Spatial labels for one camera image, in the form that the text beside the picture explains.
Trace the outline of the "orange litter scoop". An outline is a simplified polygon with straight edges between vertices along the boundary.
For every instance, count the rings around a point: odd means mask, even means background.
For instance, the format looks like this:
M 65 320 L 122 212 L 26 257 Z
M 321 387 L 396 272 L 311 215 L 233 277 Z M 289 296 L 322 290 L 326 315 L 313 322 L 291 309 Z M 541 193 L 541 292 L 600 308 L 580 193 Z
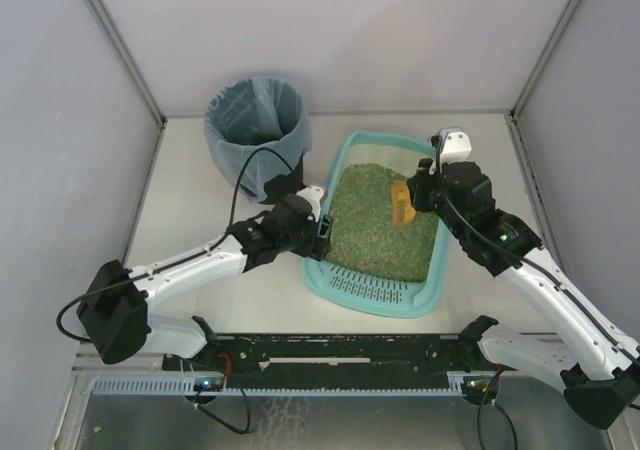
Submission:
M 411 193 L 405 181 L 395 181 L 391 185 L 392 222 L 396 227 L 412 223 L 416 210 L 412 206 Z

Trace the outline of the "teal litter box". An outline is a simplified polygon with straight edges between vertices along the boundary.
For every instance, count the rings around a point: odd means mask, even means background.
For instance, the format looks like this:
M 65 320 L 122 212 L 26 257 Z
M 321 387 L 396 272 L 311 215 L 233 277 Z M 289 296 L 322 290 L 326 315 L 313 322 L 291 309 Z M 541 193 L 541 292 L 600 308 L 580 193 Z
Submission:
M 379 164 L 411 175 L 420 159 L 434 156 L 429 142 L 414 137 L 370 131 L 352 133 L 328 172 L 322 213 L 329 212 L 341 174 L 349 166 Z M 310 258 L 302 261 L 301 275 L 312 292 L 343 307 L 384 317 L 417 318 L 430 312 L 440 299 L 447 271 L 448 243 L 449 232 L 439 223 L 427 275 L 420 282 L 381 278 Z

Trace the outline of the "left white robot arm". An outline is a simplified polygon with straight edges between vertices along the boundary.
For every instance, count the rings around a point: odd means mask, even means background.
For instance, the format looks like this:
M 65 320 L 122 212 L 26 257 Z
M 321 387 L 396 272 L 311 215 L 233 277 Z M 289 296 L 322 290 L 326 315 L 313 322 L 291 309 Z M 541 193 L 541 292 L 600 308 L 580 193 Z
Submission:
M 324 188 L 307 186 L 181 255 L 132 268 L 117 260 L 103 264 L 76 310 L 101 361 L 114 365 L 138 354 L 196 356 L 215 340 L 205 319 L 158 315 L 156 308 L 208 282 L 268 265 L 283 253 L 323 260 L 332 229 L 322 212 L 324 198 Z

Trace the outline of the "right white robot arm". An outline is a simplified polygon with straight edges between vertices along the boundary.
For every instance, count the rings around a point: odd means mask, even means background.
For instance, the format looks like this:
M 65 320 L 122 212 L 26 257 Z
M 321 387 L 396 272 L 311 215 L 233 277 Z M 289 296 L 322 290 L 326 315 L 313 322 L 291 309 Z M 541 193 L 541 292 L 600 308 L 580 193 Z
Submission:
M 407 186 L 412 207 L 435 214 L 466 256 L 513 285 L 561 341 L 542 342 L 486 315 L 461 338 L 487 361 L 562 393 L 591 426 L 609 429 L 639 396 L 638 342 L 582 294 L 522 219 L 497 208 L 491 181 L 476 163 L 423 158 Z

